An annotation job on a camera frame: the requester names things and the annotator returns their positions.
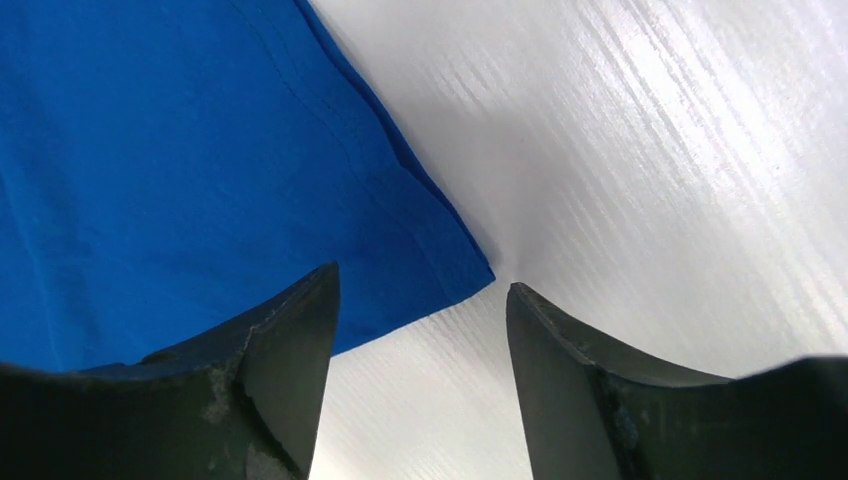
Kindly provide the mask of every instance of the black plastic part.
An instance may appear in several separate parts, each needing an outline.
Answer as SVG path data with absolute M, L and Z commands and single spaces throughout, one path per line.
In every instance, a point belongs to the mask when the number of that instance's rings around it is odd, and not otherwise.
M 338 310 L 330 264 L 138 365 L 0 364 L 0 478 L 305 479 Z
M 523 284 L 507 332 L 535 480 L 845 478 L 846 358 L 730 380 L 630 347 Z

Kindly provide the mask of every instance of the folded cloth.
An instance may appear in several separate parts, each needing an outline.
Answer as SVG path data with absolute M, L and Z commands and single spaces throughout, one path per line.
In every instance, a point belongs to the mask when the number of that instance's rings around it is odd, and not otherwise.
M 336 352 L 492 280 L 305 0 L 0 2 L 0 361 L 133 363 L 330 260 Z

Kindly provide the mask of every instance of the blue fabric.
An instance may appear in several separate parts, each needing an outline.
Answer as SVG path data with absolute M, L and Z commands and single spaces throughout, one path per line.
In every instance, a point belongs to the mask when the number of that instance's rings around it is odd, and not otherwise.
M 0 2 L 0 361 L 133 363 L 329 260 L 336 352 L 493 278 L 305 0 Z

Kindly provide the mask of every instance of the white surface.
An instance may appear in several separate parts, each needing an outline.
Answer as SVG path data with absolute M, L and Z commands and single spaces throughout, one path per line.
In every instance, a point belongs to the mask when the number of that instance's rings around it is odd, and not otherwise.
M 739 376 L 848 352 L 848 2 L 313 0 L 501 277 L 332 362 L 313 478 L 530 478 L 520 279 Z

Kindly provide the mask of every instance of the blue cloth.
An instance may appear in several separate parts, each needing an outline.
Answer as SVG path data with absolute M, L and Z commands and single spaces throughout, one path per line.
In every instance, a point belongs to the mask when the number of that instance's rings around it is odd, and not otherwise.
M 330 260 L 336 352 L 493 278 L 306 0 L 0 2 L 0 361 L 133 363 Z

